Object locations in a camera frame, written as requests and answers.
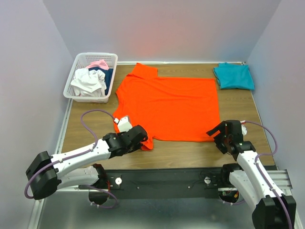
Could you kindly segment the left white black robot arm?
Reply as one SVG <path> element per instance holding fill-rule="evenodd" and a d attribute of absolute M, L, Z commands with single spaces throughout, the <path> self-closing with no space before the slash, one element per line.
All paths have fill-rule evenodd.
<path fill-rule="evenodd" d="M 59 189 L 64 183 L 63 177 L 69 173 L 97 161 L 134 152 L 147 139 L 145 129 L 136 125 L 125 132 L 108 133 L 101 139 L 95 137 L 94 143 L 63 154 L 40 152 L 26 170 L 28 183 L 24 195 L 35 200 L 49 197 Z"/>

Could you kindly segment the orange t shirt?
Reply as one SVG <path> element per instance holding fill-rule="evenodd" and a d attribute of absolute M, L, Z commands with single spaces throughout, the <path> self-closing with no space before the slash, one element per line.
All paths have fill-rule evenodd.
<path fill-rule="evenodd" d="M 215 79 L 159 77 L 158 69 L 137 63 L 116 91 L 114 117 L 128 116 L 153 141 L 211 142 L 207 132 L 220 123 Z"/>

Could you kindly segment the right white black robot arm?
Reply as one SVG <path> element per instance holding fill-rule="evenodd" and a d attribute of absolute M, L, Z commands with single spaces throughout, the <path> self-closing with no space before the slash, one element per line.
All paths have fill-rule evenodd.
<path fill-rule="evenodd" d="M 246 120 L 226 120 L 207 131 L 216 147 L 235 160 L 234 164 L 223 165 L 219 181 L 225 187 L 237 189 L 252 210 L 256 229 L 292 229 L 296 201 L 278 187 L 261 163 L 261 154 L 250 141 L 244 140 L 246 123 Z"/>

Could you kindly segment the teal t shirt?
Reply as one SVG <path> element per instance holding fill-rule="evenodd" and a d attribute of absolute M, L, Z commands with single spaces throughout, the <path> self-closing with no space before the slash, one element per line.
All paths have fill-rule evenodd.
<path fill-rule="evenodd" d="M 213 69 L 220 89 L 243 89 L 253 91 L 255 89 L 248 65 L 232 63 L 219 63 Z"/>

